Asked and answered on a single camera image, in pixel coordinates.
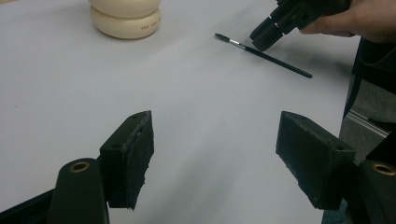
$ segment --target finger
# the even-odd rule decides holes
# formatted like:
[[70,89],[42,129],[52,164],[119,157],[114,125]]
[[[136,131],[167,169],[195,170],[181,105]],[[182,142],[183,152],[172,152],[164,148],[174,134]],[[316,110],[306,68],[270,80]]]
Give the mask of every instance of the finger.
[[349,32],[351,19],[348,11],[339,14],[319,17],[301,30],[302,34],[331,34]]

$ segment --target black paintbrush handle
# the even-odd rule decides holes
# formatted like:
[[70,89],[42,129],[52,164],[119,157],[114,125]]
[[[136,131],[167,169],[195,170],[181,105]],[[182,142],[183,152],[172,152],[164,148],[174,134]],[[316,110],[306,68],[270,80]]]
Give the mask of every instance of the black paintbrush handle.
[[250,47],[248,47],[248,46],[245,46],[245,50],[246,50],[246,51],[249,51],[250,53],[253,53],[253,54],[255,54],[255,55],[259,56],[259,57],[262,57],[262,58],[264,58],[264,59],[266,59],[266,60],[268,60],[268,61],[270,61],[270,62],[272,62],[272,63],[276,63],[276,64],[278,64],[278,65],[280,65],[280,66],[282,66],[282,67],[284,67],[284,68],[287,68],[287,69],[289,69],[290,71],[293,71],[293,72],[295,72],[295,73],[298,73],[298,74],[300,74],[300,75],[302,75],[302,76],[304,76],[304,77],[308,77],[308,78],[311,78],[311,77],[312,77],[311,74],[309,74],[309,73],[307,73],[307,72],[305,72],[305,71],[303,71],[303,70],[301,70],[301,69],[299,69],[299,68],[296,68],[296,67],[294,67],[294,66],[292,66],[292,65],[290,65],[290,64],[288,64],[288,63],[284,63],[284,62],[282,62],[282,61],[280,61],[280,60],[278,60],[278,59],[276,59],[276,58],[273,58],[273,57],[271,57],[271,56],[269,56],[269,55],[267,55],[267,54],[264,54],[264,53],[262,53],[262,52],[259,52],[259,51],[255,50],[255,49],[253,49],[253,48],[250,48]]

